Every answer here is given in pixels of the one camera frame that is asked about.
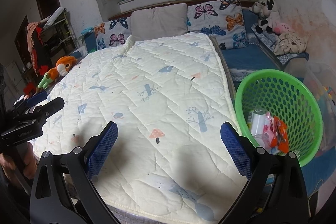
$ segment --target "wooden headboard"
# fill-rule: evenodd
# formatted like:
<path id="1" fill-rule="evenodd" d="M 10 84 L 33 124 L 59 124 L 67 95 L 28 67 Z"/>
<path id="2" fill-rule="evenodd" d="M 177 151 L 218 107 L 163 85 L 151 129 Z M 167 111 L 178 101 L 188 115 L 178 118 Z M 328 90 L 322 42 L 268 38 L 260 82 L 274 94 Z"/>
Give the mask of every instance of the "wooden headboard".
<path id="1" fill-rule="evenodd" d="M 162 7 L 162 6 L 168 6 L 168 5 L 172 5 L 172 4 L 177 4 L 177 3 L 186 3 L 187 6 L 192 6 L 192 5 L 197 5 L 197 4 L 201 4 L 204 2 L 208 2 L 208 1 L 214 1 L 214 0 L 174 0 L 174 1 L 169 1 L 169 2 L 164 2 L 164 3 L 158 3 L 158 4 L 154 4 L 154 5 L 149 5 L 149 6 L 145 6 L 145 7 L 141 7 L 141 8 L 137 8 L 134 10 L 130 10 L 115 16 L 112 16 L 109 18 L 109 20 L 114 20 L 114 19 L 118 19 L 121 17 L 130 17 L 131 14 L 134 11 L 137 10 L 142 10 L 142 9 L 149 9 L 149 8 L 155 8 L 155 7 Z M 253 6 L 254 2 L 253 1 L 249 1 L 249 0 L 241 0 L 241 6 L 242 7 L 251 7 Z"/>

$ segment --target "basket rim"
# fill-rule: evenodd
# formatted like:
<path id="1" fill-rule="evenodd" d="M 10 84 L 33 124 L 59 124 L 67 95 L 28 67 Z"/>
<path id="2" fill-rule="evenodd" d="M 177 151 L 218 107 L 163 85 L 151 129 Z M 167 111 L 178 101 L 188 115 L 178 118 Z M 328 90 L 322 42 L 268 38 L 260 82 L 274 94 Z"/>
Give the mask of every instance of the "basket rim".
<path id="1" fill-rule="evenodd" d="M 314 156 L 316 155 L 317 151 L 320 148 L 320 144 L 321 144 L 322 136 L 323 136 L 323 120 L 322 120 L 322 114 L 321 114 L 319 105 L 317 104 L 317 101 L 316 101 L 315 97 L 310 92 L 310 90 L 300 80 L 295 78 L 293 75 L 290 75 L 286 72 L 283 72 L 283 71 L 280 71 L 280 70 L 275 70 L 275 69 L 263 69 L 263 70 L 258 70 L 254 73 L 251 73 L 250 75 L 246 76 L 243 79 L 243 81 L 240 83 L 240 85 L 238 87 L 238 90 L 237 90 L 237 93 L 236 93 L 236 101 L 235 101 L 236 118 L 237 118 L 237 121 L 238 121 L 238 125 L 241 129 L 242 135 L 244 137 L 247 137 L 250 140 L 250 142 L 254 145 L 254 147 L 258 147 L 259 144 L 257 143 L 257 141 L 254 139 L 254 137 L 250 133 L 250 130 L 248 129 L 245 118 L 244 118 L 243 107 L 242 107 L 242 98 L 243 98 L 243 94 L 244 94 L 244 91 L 245 91 L 245 87 L 254 78 L 260 78 L 262 76 L 263 77 L 266 76 L 266 77 L 270 77 L 270 78 L 276 78 L 276 77 L 279 77 L 281 75 L 286 76 L 287 78 L 289 78 L 290 80 L 292 80 L 293 82 L 298 84 L 300 86 L 300 88 L 304 89 L 309 94 L 309 96 L 313 99 L 312 100 L 313 105 L 311 105 L 311 108 L 312 108 L 312 111 L 314 112 L 314 114 L 316 114 L 316 127 L 317 127 L 317 130 L 318 130 L 318 133 L 316 133 L 315 136 L 317 137 L 317 140 L 316 140 L 316 143 L 315 143 L 312 151 L 308 155 L 305 155 L 303 158 L 299 159 L 300 166 L 303 167 L 314 158 Z"/>

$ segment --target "pink butterfly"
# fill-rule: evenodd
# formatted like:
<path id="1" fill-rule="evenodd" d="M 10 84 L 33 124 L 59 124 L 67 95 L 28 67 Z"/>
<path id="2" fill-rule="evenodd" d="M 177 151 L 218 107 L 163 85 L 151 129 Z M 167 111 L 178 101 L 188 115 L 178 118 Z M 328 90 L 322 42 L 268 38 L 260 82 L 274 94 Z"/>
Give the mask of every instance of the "pink butterfly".
<path id="1" fill-rule="evenodd" d="M 113 46 L 115 44 L 116 47 L 125 44 L 125 42 L 125 36 L 122 33 L 119 33 L 118 35 L 114 33 L 111 35 L 110 46 Z"/>
<path id="2" fill-rule="evenodd" d="M 215 12 L 215 10 L 213 9 L 213 6 L 210 4 L 206 4 L 205 6 L 199 5 L 195 8 L 195 10 L 196 10 L 196 13 L 195 13 L 194 19 L 198 19 L 203 14 L 204 14 L 204 19 L 205 19 L 205 15 L 207 14 L 218 17 L 218 14 Z"/>

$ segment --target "red stool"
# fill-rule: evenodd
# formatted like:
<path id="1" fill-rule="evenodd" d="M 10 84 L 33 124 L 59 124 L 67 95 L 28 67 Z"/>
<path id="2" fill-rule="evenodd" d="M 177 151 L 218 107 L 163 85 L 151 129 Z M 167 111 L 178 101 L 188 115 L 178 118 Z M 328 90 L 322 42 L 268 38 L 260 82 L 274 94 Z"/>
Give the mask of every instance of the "red stool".
<path id="1" fill-rule="evenodd" d="M 33 82 L 29 82 L 23 89 L 23 92 L 25 95 L 33 96 L 36 93 L 36 86 Z"/>

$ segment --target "orange butterfly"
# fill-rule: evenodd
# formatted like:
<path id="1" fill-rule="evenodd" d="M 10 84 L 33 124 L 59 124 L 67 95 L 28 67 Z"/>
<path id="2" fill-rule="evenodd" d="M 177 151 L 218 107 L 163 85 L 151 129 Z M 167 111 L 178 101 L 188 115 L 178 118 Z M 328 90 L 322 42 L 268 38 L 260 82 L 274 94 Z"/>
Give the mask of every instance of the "orange butterfly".
<path id="1" fill-rule="evenodd" d="M 105 23 L 100 23 L 99 26 L 94 27 L 94 34 L 96 35 L 96 38 L 98 36 L 98 32 L 101 32 L 105 34 Z"/>
<path id="2" fill-rule="evenodd" d="M 234 16 L 234 17 L 235 18 L 233 18 L 232 16 L 226 17 L 228 31 L 231 31 L 235 27 L 236 24 L 240 26 L 244 26 L 244 20 L 243 20 L 242 14 L 237 14 L 237 16 Z"/>

